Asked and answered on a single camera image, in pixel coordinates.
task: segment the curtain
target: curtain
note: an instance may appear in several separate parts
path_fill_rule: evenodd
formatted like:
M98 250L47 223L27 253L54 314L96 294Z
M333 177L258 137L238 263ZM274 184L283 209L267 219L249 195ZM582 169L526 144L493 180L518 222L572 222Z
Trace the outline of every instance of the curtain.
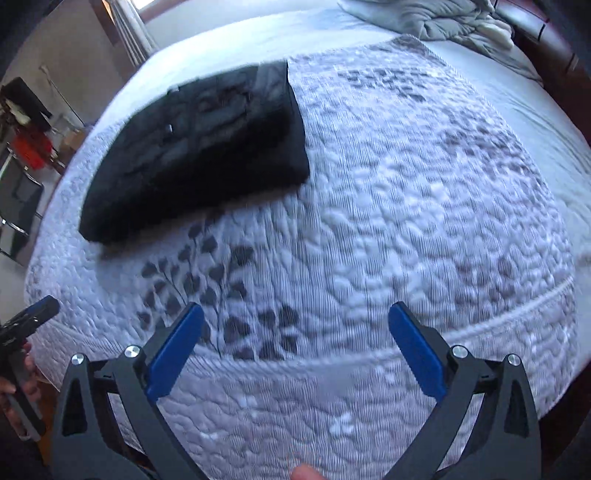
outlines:
M107 0L107 2L127 55L131 63L139 68L159 50L158 45L149 34L131 0Z

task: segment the gray blanket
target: gray blanket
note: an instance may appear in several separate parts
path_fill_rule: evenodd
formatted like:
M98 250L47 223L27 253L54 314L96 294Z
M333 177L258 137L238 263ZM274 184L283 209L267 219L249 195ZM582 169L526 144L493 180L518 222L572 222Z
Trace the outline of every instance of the gray blanket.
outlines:
M515 47L511 27L494 18L490 0L339 0L362 20L421 40L452 40L542 83L535 68Z

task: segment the wall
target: wall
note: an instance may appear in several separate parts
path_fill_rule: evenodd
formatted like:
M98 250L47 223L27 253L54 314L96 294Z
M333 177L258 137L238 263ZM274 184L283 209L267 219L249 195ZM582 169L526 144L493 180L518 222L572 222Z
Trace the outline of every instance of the wall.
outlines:
M281 12L337 7L336 0L189 0L148 22L160 48L223 25Z
M51 79L86 123L95 122L124 85L114 47L87 0L64 0L22 45L3 83L21 76L52 113L69 113L67 105L39 70Z

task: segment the red object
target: red object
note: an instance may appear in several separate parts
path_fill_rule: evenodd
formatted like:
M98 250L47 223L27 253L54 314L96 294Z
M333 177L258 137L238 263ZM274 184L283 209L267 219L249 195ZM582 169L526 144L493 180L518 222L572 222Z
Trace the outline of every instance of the red object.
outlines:
M46 165L45 159L51 156L53 149L45 134L32 126L19 127L10 146L33 170L39 170Z

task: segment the blue gripper pad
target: blue gripper pad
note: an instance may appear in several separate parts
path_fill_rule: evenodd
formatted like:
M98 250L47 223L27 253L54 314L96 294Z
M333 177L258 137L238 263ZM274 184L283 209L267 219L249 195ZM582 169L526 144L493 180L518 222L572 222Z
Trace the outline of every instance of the blue gripper pad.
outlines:
M438 402L447 393L443 365L419 328L398 304L388 312L390 333L413 371L423 393Z
M170 394L187 358L201 337L203 322L203 309L195 304L168 335L148 367L145 393L149 400L156 402L160 397Z

